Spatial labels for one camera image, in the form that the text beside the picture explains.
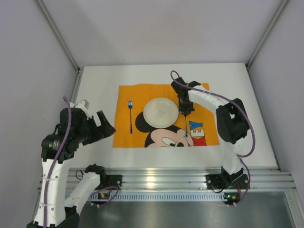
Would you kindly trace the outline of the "orange Mickey Mouse placemat cloth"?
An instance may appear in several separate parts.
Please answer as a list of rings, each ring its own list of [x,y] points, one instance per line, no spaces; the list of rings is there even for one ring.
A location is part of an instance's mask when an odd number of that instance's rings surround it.
[[[187,116],[187,138],[185,137],[185,119],[181,114],[170,127],[158,129],[148,125],[143,117],[143,109],[150,100],[158,97],[168,98],[176,105],[178,104],[177,94],[169,84],[138,84],[119,87],[113,147],[197,147],[220,144],[214,114],[198,104],[194,105],[195,111]],[[129,99],[133,102],[132,134],[130,134]]]

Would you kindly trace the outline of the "blue metallic fork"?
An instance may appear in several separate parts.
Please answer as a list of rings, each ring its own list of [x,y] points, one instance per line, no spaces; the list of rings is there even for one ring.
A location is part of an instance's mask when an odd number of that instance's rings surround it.
[[[130,114],[130,134],[133,133],[133,124],[132,124],[132,108],[133,108],[133,102],[131,99],[128,100],[128,108],[129,108],[129,114]]]

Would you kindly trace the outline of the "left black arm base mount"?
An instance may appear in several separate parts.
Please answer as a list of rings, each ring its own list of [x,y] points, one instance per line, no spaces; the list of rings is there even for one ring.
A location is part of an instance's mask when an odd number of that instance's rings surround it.
[[[108,175],[106,174],[104,177],[98,177],[97,179],[100,180],[98,186],[94,188],[94,190],[101,190],[105,187],[115,186],[118,189],[121,188],[122,185],[122,175]]]

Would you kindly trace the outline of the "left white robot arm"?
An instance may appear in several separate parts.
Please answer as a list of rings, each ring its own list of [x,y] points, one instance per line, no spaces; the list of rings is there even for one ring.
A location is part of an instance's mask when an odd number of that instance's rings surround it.
[[[38,210],[28,228],[77,228],[88,199],[99,191],[119,190],[108,182],[105,167],[89,165],[69,197],[66,186],[69,169],[79,145],[88,145],[112,136],[115,129],[103,111],[96,125],[85,107],[67,107],[60,112],[56,130],[41,143],[42,186]]]

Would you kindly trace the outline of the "cream ceramic plate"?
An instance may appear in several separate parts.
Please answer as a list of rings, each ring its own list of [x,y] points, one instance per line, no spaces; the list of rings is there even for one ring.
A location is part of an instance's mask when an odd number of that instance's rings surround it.
[[[164,97],[150,100],[143,109],[143,117],[147,124],[158,129],[173,125],[178,119],[178,115],[177,105]]]

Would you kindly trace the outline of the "blue metallic spoon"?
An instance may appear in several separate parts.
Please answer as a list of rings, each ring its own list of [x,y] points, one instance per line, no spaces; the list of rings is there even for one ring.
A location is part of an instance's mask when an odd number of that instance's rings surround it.
[[[187,124],[187,114],[184,115],[185,119],[185,137],[188,137],[188,124]]]

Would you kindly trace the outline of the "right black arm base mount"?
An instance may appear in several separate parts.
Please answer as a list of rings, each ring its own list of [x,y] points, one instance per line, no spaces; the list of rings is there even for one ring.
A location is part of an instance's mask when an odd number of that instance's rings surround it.
[[[229,174],[223,167],[219,174],[206,175],[206,185],[208,190],[245,190],[249,186],[248,175],[244,173],[244,169],[233,174]]]

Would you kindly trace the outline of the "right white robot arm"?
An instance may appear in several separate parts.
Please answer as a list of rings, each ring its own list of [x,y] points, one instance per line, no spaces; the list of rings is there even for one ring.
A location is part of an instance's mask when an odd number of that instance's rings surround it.
[[[187,116],[195,111],[194,105],[212,112],[216,118],[216,129],[224,144],[222,174],[235,179],[242,175],[241,147],[248,131],[252,131],[243,101],[230,100],[205,89],[197,81],[186,83],[182,77],[173,79],[171,86],[178,96],[179,111]]]

